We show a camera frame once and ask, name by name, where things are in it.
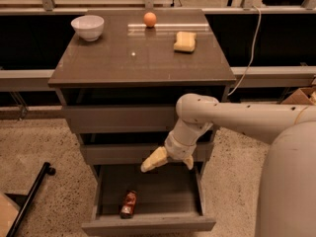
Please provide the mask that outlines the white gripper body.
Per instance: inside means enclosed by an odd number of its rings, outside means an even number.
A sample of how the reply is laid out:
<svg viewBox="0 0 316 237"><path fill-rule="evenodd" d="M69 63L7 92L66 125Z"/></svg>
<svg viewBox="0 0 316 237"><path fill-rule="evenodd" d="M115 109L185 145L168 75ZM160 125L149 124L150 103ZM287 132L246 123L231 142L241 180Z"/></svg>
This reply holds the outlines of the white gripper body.
<svg viewBox="0 0 316 237"><path fill-rule="evenodd" d="M190 123L179 118L164 142L167 155L175 160L193 160L198 139L211 128L209 122Z"/></svg>

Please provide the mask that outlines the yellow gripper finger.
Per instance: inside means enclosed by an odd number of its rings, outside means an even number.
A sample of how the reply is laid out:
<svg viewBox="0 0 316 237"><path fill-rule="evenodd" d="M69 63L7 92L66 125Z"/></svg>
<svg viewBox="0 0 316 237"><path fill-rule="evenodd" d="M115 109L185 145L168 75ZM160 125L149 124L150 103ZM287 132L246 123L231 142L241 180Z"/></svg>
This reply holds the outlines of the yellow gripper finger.
<svg viewBox="0 0 316 237"><path fill-rule="evenodd" d="M168 163L168 154L164 146L158 147L150 154L141 164L140 170L142 173L151 171L157 167L163 166Z"/></svg>
<svg viewBox="0 0 316 237"><path fill-rule="evenodd" d="M188 167L189 170L191 170L194 166L194 158L193 156L189 156L184 160L184 163Z"/></svg>

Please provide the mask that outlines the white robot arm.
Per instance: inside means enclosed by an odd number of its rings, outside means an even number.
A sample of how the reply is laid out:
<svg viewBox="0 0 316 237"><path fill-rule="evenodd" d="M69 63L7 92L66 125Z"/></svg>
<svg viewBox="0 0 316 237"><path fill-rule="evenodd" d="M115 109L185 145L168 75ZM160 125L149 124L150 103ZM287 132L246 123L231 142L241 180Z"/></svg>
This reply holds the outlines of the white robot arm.
<svg viewBox="0 0 316 237"><path fill-rule="evenodd" d="M255 237L316 237L316 107L232 104L198 94L182 96L178 120L143 172L170 158L194 165L198 139L218 125L270 146L264 162Z"/></svg>

